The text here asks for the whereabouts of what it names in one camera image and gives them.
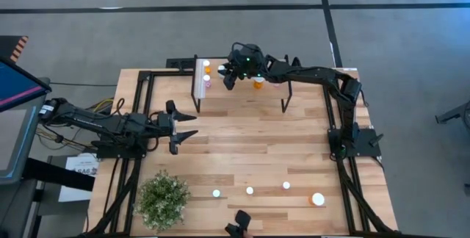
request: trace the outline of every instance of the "potted plant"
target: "potted plant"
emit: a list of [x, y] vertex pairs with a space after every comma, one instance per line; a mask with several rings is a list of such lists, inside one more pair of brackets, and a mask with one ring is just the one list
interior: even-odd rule
[[142, 215], [146, 228], [158, 233], [183, 221], [182, 212], [190, 195], [185, 181], [168, 175], [166, 170], [159, 171], [139, 187], [135, 213]]

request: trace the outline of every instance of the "wooden table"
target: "wooden table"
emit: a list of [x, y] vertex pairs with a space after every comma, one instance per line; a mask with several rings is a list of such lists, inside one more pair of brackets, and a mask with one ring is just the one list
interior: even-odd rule
[[[115, 102], [125, 98], [122, 112], [131, 111], [140, 70], [144, 69], [120, 73]], [[358, 77], [356, 70], [345, 72]], [[234, 89], [238, 94], [231, 95], [236, 98], [205, 98], [198, 114], [191, 84], [190, 76], [164, 76], [157, 77], [153, 87], [151, 112], [163, 110], [166, 100], [173, 99], [181, 112], [198, 116], [197, 120], [178, 123], [178, 131], [199, 130], [179, 147], [178, 156], [169, 153], [167, 140], [161, 140], [158, 149], [142, 162], [140, 182], [166, 169], [187, 180], [192, 193], [184, 210], [185, 224], [159, 235], [226, 235], [224, 227], [234, 223], [239, 209], [252, 216], [249, 230], [254, 235], [348, 233], [336, 163], [329, 159], [329, 123], [321, 86], [293, 82], [293, 97], [285, 113], [278, 101], [243, 99], [243, 90]], [[363, 127], [371, 125], [361, 99], [357, 121]], [[365, 199], [385, 224], [396, 229], [382, 169], [367, 157], [357, 158], [357, 163]], [[110, 159], [99, 165], [88, 210], [90, 226], [103, 214], [113, 164]], [[111, 201], [118, 176], [116, 172]], [[290, 190], [282, 189], [284, 181], [290, 182]], [[248, 186], [253, 187], [253, 196], [246, 194]], [[212, 197], [215, 189], [221, 191], [220, 198]], [[309, 204], [308, 196], [315, 192], [325, 196], [324, 206]], [[357, 204], [351, 199], [356, 228], [361, 229]], [[121, 209], [118, 230], [123, 229], [126, 207], [127, 202]], [[154, 234], [142, 225], [140, 216], [134, 216], [132, 236]]]

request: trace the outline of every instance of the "computer screen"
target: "computer screen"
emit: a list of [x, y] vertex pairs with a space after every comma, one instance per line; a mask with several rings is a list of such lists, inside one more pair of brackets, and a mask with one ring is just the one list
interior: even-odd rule
[[17, 66], [0, 57], [0, 112], [25, 103], [51, 91], [51, 88]]

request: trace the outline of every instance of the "floor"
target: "floor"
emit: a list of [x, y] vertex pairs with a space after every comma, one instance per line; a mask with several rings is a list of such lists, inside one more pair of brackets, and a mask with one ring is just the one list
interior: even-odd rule
[[[359, 68], [372, 122], [385, 134], [380, 147], [399, 229], [467, 237], [470, 197], [463, 184], [470, 182], [470, 136], [461, 121], [438, 125], [434, 118], [469, 99], [466, 2], [0, 0], [0, 35], [29, 36], [18, 64], [54, 82], [114, 84], [121, 68], [158, 68], [167, 58], [193, 54], [222, 56], [234, 41], [257, 43], [273, 56], [298, 56], [304, 65]], [[296, 7], [287, 10], [292, 4]], [[184, 7], [205, 5], [264, 10]], [[158, 8], [171, 6], [183, 7]], [[99, 7], [125, 8], [105, 13]], [[81, 107], [114, 94], [113, 87], [54, 85], [53, 90], [54, 97]], [[80, 139], [91, 136], [83, 133]], [[72, 153], [35, 143], [31, 155]], [[83, 222], [84, 215], [49, 217], [40, 237], [78, 234]]]

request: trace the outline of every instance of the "white paper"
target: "white paper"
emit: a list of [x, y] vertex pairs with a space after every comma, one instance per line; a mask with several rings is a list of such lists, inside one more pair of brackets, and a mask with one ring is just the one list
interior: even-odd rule
[[[96, 177], [99, 162], [92, 154], [80, 154], [75, 157], [68, 157], [65, 169], [75, 170], [92, 177]], [[59, 202], [85, 201], [91, 198], [91, 191], [78, 190], [61, 186]]]

